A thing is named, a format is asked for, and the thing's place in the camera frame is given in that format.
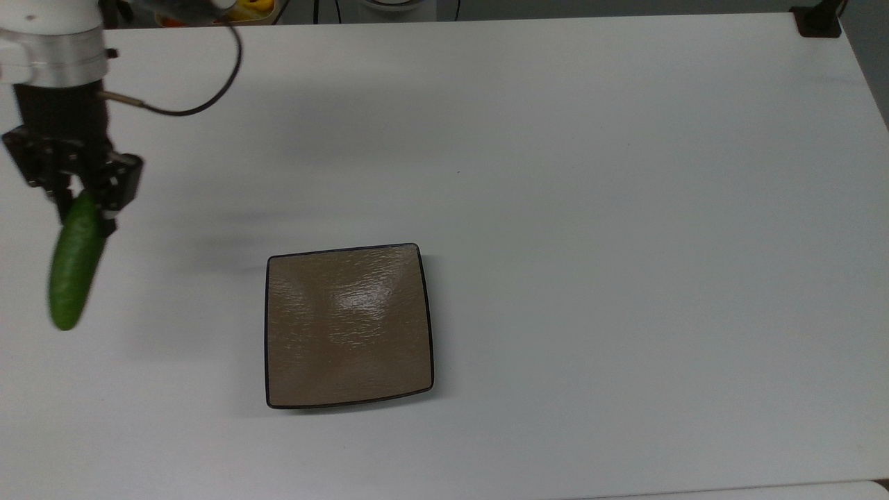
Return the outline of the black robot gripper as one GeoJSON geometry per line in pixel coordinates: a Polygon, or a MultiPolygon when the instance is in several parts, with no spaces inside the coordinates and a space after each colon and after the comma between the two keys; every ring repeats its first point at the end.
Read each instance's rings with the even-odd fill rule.
{"type": "Polygon", "coordinates": [[[44,190],[63,225],[75,203],[76,178],[99,216],[99,232],[117,231],[117,216],[136,198],[145,162],[116,151],[102,81],[74,87],[12,87],[20,125],[2,136],[3,145],[28,186],[44,190]]]}

